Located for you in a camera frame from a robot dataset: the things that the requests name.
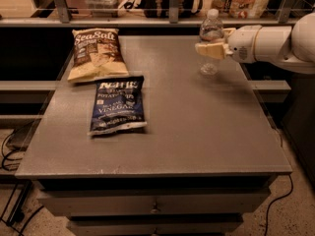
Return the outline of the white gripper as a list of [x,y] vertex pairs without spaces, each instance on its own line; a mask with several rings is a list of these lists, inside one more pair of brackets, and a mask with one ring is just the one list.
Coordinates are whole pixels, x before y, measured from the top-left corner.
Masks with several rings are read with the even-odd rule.
[[231,56],[238,63],[251,64],[255,62],[254,45],[261,28],[261,25],[227,28],[223,30],[223,34],[228,37],[228,45],[223,42],[201,42],[195,44],[195,49],[198,54],[213,59],[222,60]]

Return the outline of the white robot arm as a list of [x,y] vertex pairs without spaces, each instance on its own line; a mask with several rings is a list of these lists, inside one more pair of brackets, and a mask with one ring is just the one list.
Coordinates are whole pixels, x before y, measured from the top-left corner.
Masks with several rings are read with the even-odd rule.
[[267,62],[299,74],[315,73],[315,14],[300,18],[292,26],[243,26],[224,29],[215,43],[195,44],[198,54],[238,63]]

